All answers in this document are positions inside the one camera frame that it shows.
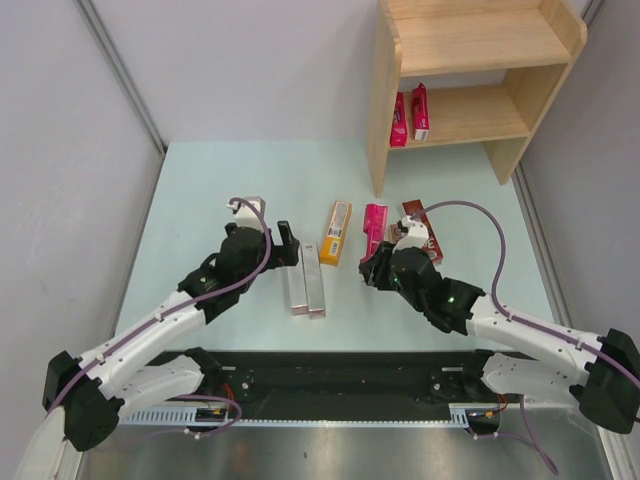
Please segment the pink toothpaste box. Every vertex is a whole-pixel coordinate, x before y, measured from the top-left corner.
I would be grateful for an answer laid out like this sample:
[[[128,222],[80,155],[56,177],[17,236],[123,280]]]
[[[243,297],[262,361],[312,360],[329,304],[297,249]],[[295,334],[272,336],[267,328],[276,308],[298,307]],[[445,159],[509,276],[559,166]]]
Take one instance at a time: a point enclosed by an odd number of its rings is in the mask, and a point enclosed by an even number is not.
[[[392,117],[390,146],[392,148],[405,147],[408,138],[408,128],[405,113],[404,94],[396,94],[394,112]]]
[[[388,207],[376,203],[369,203],[365,207],[363,233],[366,235],[365,254],[360,262],[368,261],[384,241],[386,235]]]
[[[420,83],[412,90],[411,112],[413,121],[414,139],[425,141],[430,132],[430,118],[427,100],[427,89]]]

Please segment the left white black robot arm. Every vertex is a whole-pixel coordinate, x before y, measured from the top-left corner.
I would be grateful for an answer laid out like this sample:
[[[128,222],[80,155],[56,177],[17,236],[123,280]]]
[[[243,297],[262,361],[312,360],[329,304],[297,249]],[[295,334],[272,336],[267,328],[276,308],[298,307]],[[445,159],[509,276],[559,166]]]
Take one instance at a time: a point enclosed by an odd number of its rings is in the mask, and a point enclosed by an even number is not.
[[[219,364],[202,348],[152,367],[165,347],[233,308],[257,275],[299,260],[299,240],[286,221],[270,231],[231,222],[220,250],[190,272],[158,310],[122,335],[78,357],[62,351],[47,365],[42,405],[64,413],[63,437],[79,452],[106,440],[121,420],[155,403],[194,394],[207,400],[221,387]]]

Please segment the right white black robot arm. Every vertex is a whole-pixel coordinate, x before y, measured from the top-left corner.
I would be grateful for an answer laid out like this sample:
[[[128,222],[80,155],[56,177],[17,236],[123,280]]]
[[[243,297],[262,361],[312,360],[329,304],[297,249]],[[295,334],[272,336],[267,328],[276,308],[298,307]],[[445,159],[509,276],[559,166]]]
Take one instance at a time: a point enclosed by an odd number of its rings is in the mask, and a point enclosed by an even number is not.
[[[481,288],[442,276],[418,248],[390,242],[358,267],[367,285],[398,293],[436,329],[494,341],[526,360],[477,354],[461,376],[473,401],[491,394],[520,394],[578,407],[596,425],[628,434],[639,420],[639,350],[626,333],[583,332],[528,319]]]

